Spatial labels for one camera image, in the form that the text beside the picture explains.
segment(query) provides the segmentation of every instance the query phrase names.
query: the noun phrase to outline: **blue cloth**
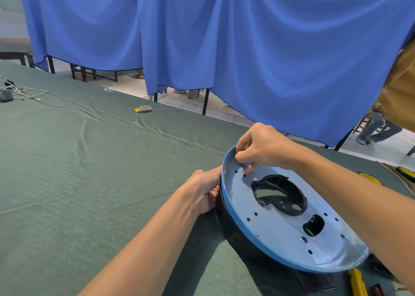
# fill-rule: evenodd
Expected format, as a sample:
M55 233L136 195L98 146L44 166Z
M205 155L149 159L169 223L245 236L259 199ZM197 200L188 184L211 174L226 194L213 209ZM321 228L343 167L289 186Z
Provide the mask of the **blue cloth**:
M330 146L368 112L415 24L415 0L23 1L36 62L142 66L148 94L211 88Z

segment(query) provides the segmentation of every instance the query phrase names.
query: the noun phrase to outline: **yellow tool handle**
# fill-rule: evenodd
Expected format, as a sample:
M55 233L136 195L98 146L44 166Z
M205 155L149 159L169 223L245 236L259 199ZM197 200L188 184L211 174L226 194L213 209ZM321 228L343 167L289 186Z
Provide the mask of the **yellow tool handle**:
M353 296L367 296L366 286L362 280L362 273L358 269L349 270Z

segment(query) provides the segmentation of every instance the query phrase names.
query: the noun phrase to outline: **blue metal disc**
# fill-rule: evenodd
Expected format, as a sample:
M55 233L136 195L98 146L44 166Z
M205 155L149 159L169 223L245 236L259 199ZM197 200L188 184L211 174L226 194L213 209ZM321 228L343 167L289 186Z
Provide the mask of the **blue metal disc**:
M268 257L291 268L314 273L331 273L357 267L369 249L330 205L301 177L279 167L258 166L244 175L235 160L235 147L222 164L222 194L229 215L244 234ZM251 183L267 175L288 177L307 197L308 207L299 216L290 216L272 204L263 206L255 199ZM304 225L322 218L317 235Z

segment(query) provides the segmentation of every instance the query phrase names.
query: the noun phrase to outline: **floor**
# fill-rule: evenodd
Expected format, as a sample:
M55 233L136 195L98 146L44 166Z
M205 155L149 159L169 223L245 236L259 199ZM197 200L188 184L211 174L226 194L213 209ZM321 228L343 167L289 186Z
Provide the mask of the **floor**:
M56 74L71 78L68 63L54 59L54 66ZM114 77L113 72L98 72L98 74L112 78ZM93 80L92 75L88 75L88 83L96 84L102 87L111 87L113 90L118 92L149 99L145 81L132 78L135 74L135 71L122 71L119 74L117 83L103 78ZM81 80L80 73L76 73L76 76L78 80ZM190 110L195 113L202 113L204 100L205 90L200 92L199 98L194 99L188 99L187 94L174 93L172 88L167 89L167 94L158 95L158 102L160 103ZM242 116L212 93L209 95L206 115L247 127L254 124L254 121ZM394 166L403 166L415 171L415 153L412 156L406 155L406 153L415 145L415 133L403 130L401 133L371 146L360 145L355 141L356 136L356 134L351 134L340 149L340 152L363 157L373 161L385 162ZM310 141L294 135L289 135L288 137L314 145L323 145L322 143Z

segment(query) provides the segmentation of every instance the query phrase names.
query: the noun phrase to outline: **jeans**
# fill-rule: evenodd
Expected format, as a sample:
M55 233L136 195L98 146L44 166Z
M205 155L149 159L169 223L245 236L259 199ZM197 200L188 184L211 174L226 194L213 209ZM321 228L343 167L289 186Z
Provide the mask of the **jeans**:
M371 138L374 142L381 142L402 131L401 127L386 120L385 117L378 111L372 111L368 115L368 118L372 120L371 124L364 128L357 136L362 141L367 142L368 139ZM373 134L377 128L384 126L388 126L390 129L376 133L375 135Z

